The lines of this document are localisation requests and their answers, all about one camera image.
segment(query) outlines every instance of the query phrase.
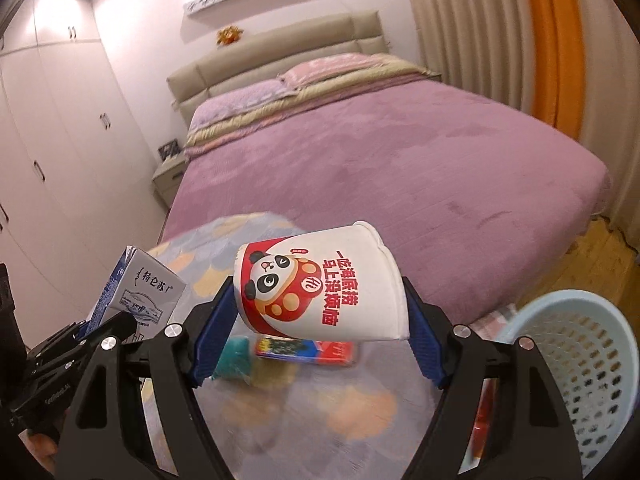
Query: white milk carton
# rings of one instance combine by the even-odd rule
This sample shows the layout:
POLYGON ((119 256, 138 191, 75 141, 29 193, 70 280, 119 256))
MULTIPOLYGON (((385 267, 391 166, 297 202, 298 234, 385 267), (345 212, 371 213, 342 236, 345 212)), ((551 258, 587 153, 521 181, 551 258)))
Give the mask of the white milk carton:
POLYGON ((126 310, 138 322, 132 340, 149 339, 164 329, 185 286, 183 280, 154 257, 128 246, 88 318, 86 333, 126 310))
POLYGON ((240 247, 236 303, 249 328, 318 341, 406 339, 404 286, 366 222, 240 247))

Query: colorful package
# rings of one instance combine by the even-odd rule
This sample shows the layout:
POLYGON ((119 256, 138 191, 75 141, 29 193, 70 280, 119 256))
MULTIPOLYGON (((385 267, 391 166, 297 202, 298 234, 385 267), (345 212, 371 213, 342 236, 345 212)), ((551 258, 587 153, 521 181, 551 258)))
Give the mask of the colorful package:
POLYGON ((258 357, 296 363, 350 365, 355 361, 356 343, 311 341, 266 335, 258 338, 255 354, 258 357))
POLYGON ((234 288, 258 333, 337 342, 409 335, 398 266, 366 222, 244 245, 234 288))

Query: beige curtain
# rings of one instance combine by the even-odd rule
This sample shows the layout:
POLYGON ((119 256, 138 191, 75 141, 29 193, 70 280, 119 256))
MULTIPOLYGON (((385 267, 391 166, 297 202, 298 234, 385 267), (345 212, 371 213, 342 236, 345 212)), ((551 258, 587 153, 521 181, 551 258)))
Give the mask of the beige curtain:
POLYGON ((604 215, 640 249, 640 45, 613 0, 579 0, 586 95, 580 142, 612 177, 604 215))
POLYGON ((528 0, 411 0, 426 65, 447 84, 529 113, 534 43, 528 0))
MULTIPOLYGON (((529 0, 411 0, 425 63, 443 81, 530 113, 529 0)), ((578 0, 586 88, 580 142, 613 189, 604 215, 640 249, 640 46, 612 0, 578 0)))

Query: wooden floor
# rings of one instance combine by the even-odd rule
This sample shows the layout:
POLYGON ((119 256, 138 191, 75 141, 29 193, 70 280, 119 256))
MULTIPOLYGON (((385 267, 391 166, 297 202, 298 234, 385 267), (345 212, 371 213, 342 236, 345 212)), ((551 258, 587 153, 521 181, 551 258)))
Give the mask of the wooden floor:
POLYGON ((581 288, 618 306, 640 340, 640 267, 634 263, 636 254, 619 231, 608 231, 603 218, 593 220, 587 233, 576 239, 518 306, 553 290, 581 288))

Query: beige headboard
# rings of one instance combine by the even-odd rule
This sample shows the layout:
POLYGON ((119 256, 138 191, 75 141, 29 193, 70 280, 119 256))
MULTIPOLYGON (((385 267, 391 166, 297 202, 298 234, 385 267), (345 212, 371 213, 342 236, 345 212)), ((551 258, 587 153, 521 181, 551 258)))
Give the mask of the beige headboard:
POLYGON ((214 50, 167 78, 175 105, 191 123, 206 99, 331 54, 388 52, 376 11, 333 14, 246 36, 214 50))

